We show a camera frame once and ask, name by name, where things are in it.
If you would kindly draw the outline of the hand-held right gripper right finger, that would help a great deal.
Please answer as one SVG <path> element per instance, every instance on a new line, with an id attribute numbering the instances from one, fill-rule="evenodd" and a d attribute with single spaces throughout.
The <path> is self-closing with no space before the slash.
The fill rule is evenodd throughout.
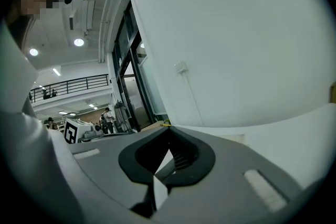
<path id="1" fill-rule="evenodd" d="M 200 182 L 172 188 L 168 199 L 154 214 L 157 223 L 251 223 L 270 212 L 244 177 L 250 169 L 292 201 L 302 191 L 284 170 L 248 146 L 195 130 L 178 127 L 207 143 L 215 153 L 215 164 Z"/>

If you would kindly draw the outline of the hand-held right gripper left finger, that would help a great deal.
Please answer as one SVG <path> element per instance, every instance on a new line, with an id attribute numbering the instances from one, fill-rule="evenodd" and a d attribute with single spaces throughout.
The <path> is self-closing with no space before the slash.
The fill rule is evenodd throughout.
<path id="1" fill-rule="evenodd" d="M 171 202 L 155 172 L 168 152 L 169 128 L 69 146 L 72 185 L 87 218 L 170 218 Z"/>

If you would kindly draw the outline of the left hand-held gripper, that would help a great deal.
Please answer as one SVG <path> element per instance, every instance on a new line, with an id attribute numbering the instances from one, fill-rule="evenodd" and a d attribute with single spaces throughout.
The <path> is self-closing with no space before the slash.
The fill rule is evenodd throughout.
<path id="1" fill-rule="evenodd" d="M 65 121 L 64 138 L 68 144 L 87 142 L 103 135 L 98 125 L 79 119 L 66 119 Z"/>

